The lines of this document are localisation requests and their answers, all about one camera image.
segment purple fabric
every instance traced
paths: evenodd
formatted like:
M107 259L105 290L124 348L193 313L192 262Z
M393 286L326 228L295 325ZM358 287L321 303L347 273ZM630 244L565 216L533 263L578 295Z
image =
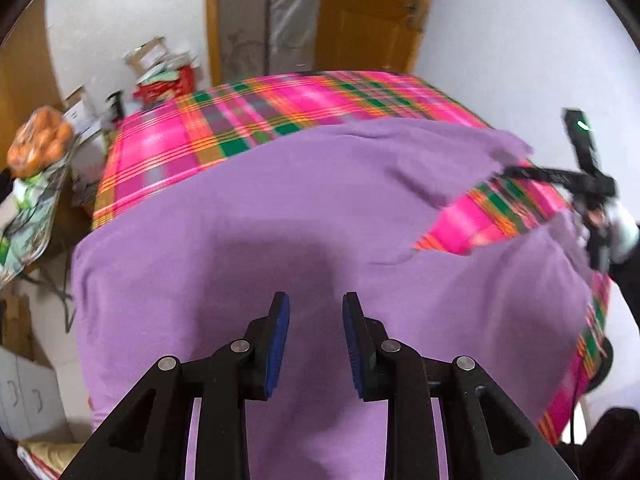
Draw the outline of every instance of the purple fabric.
M529 148L422 120L321 126L238 155L123 213L76 250L72 286L96 423L162 355L211 354L291 298L280 384L247 406L255 478L381 478L386 404L358 400L340 301L422 355L473 356L536 422L590 299L564 215L471 256L415 251L439 211Z

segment triangular cutout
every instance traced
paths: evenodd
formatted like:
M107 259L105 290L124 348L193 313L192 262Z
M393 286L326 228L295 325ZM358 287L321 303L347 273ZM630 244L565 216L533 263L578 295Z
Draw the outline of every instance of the triangular cutout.
M155 390L149 390L142 396L109 437L109 446L133 453L142 450L155 399Z
M529 437L484 388L478 390L478 401L491 440L491 447L496 455L523 449L530 444Z

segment black sleeve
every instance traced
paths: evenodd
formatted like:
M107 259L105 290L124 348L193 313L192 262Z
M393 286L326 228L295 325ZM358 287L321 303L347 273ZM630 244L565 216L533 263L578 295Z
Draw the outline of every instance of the black sleeve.
M620 287L640 329L640 243L622 264L611 264L609 276Z

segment transparent plastic bag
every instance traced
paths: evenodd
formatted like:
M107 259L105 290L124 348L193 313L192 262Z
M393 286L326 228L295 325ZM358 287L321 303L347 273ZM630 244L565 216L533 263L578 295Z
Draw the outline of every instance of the transparent plastic bag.
M9 168L18 178L35 176L65 156L73 136L59 111L38 108L15 134L6 155Z

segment white floor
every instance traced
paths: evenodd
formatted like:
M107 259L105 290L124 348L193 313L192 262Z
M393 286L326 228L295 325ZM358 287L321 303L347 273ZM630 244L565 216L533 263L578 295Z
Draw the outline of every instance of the white floor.
M59 258L47 266L59 286L64 277L64 263L65 259ZM37 271L33 273L34 278L37 275ZM20 280L16 283L14 291L27 294L30 298L35 360L56 371L69 428L76 442L85 442L91 435L92 414L89 394L78 363L74 329L69 334L65 333L64 311L56 296Z

